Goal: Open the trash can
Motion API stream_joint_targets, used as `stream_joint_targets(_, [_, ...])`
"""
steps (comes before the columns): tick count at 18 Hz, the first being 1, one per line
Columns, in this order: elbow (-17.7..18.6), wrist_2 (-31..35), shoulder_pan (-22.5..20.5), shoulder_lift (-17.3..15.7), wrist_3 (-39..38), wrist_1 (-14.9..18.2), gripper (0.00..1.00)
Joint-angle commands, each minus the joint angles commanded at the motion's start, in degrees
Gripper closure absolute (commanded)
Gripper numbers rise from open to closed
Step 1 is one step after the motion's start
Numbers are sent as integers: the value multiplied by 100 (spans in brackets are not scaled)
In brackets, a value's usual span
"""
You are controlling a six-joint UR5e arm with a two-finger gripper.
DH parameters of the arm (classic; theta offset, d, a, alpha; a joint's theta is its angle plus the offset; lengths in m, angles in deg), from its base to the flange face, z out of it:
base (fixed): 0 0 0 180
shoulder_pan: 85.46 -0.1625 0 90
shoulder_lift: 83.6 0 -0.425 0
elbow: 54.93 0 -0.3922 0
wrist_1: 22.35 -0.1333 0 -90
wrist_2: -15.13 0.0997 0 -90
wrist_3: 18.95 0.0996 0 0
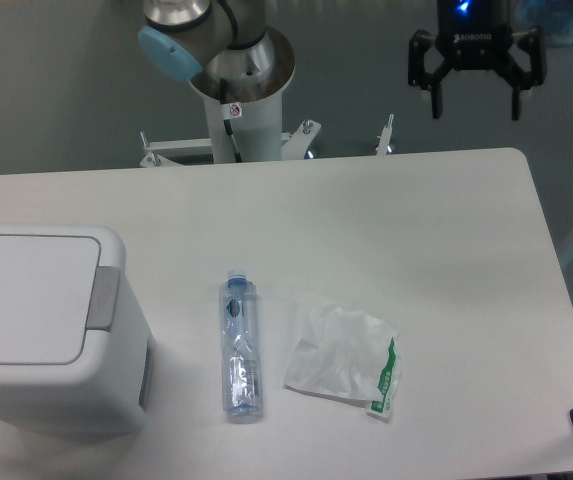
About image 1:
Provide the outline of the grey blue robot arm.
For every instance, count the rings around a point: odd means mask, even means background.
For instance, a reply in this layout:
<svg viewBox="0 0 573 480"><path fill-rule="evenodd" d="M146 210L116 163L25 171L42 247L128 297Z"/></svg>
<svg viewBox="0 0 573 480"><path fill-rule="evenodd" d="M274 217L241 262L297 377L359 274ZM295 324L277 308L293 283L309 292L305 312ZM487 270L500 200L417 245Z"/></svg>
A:
<svg viewBox="0 0 573 480"><path fill-rule="evenodd" d="M268 37L262 1L146 1L138 34L145 55L178 81L191 81L225 51L248 50ZM493 71L512 88L511 115L520 95L544 83L544 34L516 32L506 1L440 1L438 31L409 40L408 83L429 92L432 115L442 115L441 83L451 71Z"/></svg>

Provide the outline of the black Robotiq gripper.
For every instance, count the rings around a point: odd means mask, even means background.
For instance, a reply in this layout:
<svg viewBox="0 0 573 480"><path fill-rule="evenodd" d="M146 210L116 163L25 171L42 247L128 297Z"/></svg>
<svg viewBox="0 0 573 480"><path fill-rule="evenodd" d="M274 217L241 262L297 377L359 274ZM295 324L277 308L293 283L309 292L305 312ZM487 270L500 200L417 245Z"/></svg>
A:
<svg viewBox="0 0 573 480"><path fill-rule="evenodd" d="M512 60L509 84L512 87L511 118L521 116L521 95L541 86L547 75L545 35L539 25L512 34L508 1L438 1L438 33L417 30L408 44L408 84L430 94L432 118L443 113L441 82L453 70L490 70L509 61L513 45L528 58L524 69ZM443 56L429 72L426 54L437 47Z"/></svg>

